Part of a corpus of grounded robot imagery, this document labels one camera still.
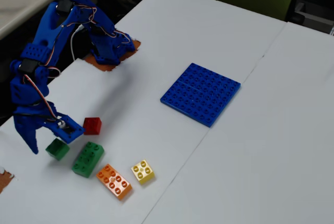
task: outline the yellow lego brick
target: yellow lego brick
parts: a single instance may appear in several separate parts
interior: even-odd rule
[[[148,180],[151,180],[154,177],[154,172],[151,169],[150,165],[147,164],[146,160],[142,160],[140,163],[136,164],[131,168],[135,177],[140,184],[144,184]]]

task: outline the brown cardboard base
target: brown cardboard base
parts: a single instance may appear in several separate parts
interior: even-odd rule
[[[5,171],[4,174],[0,174],[0,193],[14,178],[14,177],[10,178],[10,176],[11,173],[8,173],[7,171]]]

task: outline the red lego brick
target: red lego brick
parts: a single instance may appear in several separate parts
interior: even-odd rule
[[[101,125],[102,122],[100,118],[85,118],[85,121],[83,123],[83,127],[85,129],[85,132],[83,134],[85,135],[98,135],[100,134]]]

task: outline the white cable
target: white cable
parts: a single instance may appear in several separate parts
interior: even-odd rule
[[[77,28],[77,30],[74,31],[74,33],[72,34],[71,36],[71,41],[70,41],[70,44],[71,44],[71,52],[72,52],[72,58],[73,58],[73,61],[75,61],[75,58],[74,58],[74,52],[73,52],[73,37],[74,35],[78,32],[78,31],[81,31],[83,28],[85,28],[82,24]]]

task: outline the wire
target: wire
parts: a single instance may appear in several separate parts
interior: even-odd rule
[[[45,99],[44,95],[42,94],[42,92],[38,89],[38,87],[36,86],[36,84],[32,81],[32,79],[30,79],[30,77],[28,75],[25,74],[25,78],[32,84],[32,86],[35,88],[35,90],[37,91],[37,93],[40,95],[40,97],[42,98],[42,100],[44,100],[44,103],[46,104],[47,108],[49,109],[49,112],[51,113],[52,117],[54,117],[55,119],[58,120],[57,116],[53,113],[49,103],[47,102],[47,100]]]
[[[81,24],[81,25],[77,28],[77,30],[75,30],[75,32],[74,32],[74,33],[72,34],[72,36],[71,36],[70,44],[71,44],[71,53],[72,53],[73,62],[75,61],[75,58],[74,58],[74,51],[73,51],[73,38],[74,38],[74,35],[75,35],[77,32],[81,31],[83,28],[84,28],[84,27],[83,27],[83,25]]]
[[[89,16],[89,21],[87,21],[87,22],[72,22],[72,23],[69,23],[69,24],[67,24],[66,26],[67,27],[69,27],[69,26],[71,26],[71,25],[74,25],[74,24],[87,24],[87,23],[91,23],[93,20],[94,20],[94,16],[95,16],[95,13],[97,12],[97,8],[96,7],[94,7],[94,6],[86,6],[86,5],[76,5],[76,6],[78,6],[78,7],[80,7],[80,8],[82,8],[82,9],[92,9],[93,10],[93,14],[91,14],[90,16]]]
[[[122,42],[122,44],[129,44],[131,42],[131,40],[128,38],[128,36],[125,33],[122,33],[118,30],[115,30],[115,32],[122,34],[128,40],[128,42]]]
[[[49,66],[48,69],[56,70],[56,71],[59,72],[59,74],[58,74],[57,76],[48,76],[48,78],[52,78],[52,79],[54,79],[54,78],[59,77],[60,74],[62,74],[62,72],[61,72],[57,67],[55,67],[55,66]]]

